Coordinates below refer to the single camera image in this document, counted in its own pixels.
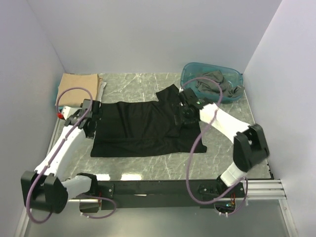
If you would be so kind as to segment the black t shirt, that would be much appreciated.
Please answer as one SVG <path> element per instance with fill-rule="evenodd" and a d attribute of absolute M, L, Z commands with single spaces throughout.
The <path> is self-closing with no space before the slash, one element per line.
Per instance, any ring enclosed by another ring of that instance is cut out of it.
<path fill-rule="evenodd" d="M 183 124 L 179 89 L 171 85 L 149 102 L 101 104 L 91 157 L 150 157 L 188 153 L 200 134 L 198 122 Z"/>

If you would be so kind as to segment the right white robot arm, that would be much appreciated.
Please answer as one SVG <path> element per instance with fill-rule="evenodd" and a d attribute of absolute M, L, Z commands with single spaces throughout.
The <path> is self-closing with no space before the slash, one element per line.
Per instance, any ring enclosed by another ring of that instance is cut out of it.
<path fill-rule="evenodd" d="M 219 176 L 217 184 L 217 193 L 228 197 L 234 191 L 234 184 L 270 155 L 263 128 L 238 120 L 207 98 L 199 99 L 190 88 L 181 89 L 178 96 L 177 109 L 182 124 L 207 123 L 233 144 L 233 162 Z"/>

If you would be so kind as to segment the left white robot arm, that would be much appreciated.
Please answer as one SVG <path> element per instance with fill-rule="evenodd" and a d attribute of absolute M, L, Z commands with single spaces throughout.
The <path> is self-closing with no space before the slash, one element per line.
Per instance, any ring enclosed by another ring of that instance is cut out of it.
<path fill-rule="evenodd" d="M 81 194 L 94 198 L 99 192 L 94 174 L 79 173 L 68 181 L 62 181 L 66 166 L 73 153 L 85 139 L 93 139 L 97 121 L 101 118 L 101 103 L 85 99 L 71 113 L 65 106 L 62 133 L 46 158 L 34 171 L 26 171 L 21 177 L 24 205 L 27 210 L 36 209 L 48 213 L 60 213 L 68 200 Z"/>

